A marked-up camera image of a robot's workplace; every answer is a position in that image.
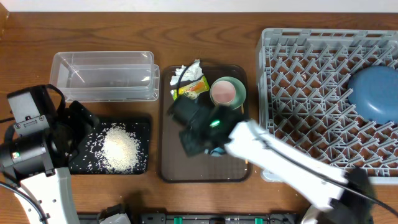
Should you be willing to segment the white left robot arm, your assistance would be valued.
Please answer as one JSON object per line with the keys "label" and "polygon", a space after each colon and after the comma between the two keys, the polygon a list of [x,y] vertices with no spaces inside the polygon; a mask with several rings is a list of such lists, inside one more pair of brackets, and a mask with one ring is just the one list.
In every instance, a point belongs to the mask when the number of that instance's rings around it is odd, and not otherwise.
{"label": "white left robot arm", "polygon": [[82,154],[99,119],[78,101],[62,113],[53,104],[46,109],[15,125],[19,136],[3,146],[2,172],[30,223],[79,223],[69,163]]}

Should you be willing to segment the light blue bowl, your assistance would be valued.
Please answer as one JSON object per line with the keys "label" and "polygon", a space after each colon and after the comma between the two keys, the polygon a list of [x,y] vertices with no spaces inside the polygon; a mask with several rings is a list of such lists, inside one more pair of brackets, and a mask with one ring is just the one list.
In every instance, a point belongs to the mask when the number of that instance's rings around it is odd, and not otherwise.
{"label": "light blue bowl", "polygon": [[226,151],[220,147],[217,147],[217,148],[214,148],[211,150],[206,149],[205,154],[208,154],[213,157],[220,157],[220,156],[223,156],[224,154],[226,154]]}

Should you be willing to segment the pink cup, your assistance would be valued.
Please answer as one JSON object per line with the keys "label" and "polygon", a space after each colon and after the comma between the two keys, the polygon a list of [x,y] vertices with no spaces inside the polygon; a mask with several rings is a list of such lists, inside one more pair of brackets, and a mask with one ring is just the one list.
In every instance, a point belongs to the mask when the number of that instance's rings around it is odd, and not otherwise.
{"label": "pink cup", "polygon": [[236,88],[231,82],[221,80],[211,86],[210,95],[216,105],[231,105],[236,99]]}

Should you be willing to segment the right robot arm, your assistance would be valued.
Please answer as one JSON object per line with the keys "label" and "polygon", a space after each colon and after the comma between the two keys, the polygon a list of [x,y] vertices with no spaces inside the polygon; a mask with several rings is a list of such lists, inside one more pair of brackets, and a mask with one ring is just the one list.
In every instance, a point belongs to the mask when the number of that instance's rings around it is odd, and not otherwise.
{"label": "right robot arm", "polygon": [[180,140],[186,155],[220,147],[301,193],[311,203],[301,223],[372,223],[374,189],[360,168],[345,172],[316,161],[227,106],[209,108],[184,100],[168,113],[184,127]]}

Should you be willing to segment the green bowl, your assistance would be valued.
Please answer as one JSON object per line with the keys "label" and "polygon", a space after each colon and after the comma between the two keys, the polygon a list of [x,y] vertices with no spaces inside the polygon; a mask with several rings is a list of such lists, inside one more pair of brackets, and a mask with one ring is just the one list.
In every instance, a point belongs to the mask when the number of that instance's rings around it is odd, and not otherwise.
{"label": "green bowl", "polygon": [[244,84],[240,80],[238,80],[237,78],[234,78],[234,77],[221,77],[221,78],[217,79],[214,83],[221,81],[221,80],[226,80],[226,81],[231,82],[234,85],[234,87],[236,88],[235,101],[231,105],[224,105],[224,106],[229,106],[232,109],[239,108],[246,100],[246,88],[245,88]]}

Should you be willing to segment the dark blue plate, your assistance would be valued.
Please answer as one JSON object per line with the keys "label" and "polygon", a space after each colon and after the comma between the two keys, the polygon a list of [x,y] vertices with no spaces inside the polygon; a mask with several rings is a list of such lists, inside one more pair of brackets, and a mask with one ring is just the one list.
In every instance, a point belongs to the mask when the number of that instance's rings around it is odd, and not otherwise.
{"label": "dark blue plate", "polygon": [[397,70],[371,66],[355,73],[348,82],[348,96],[355,111],[377,124],[397,123]]}

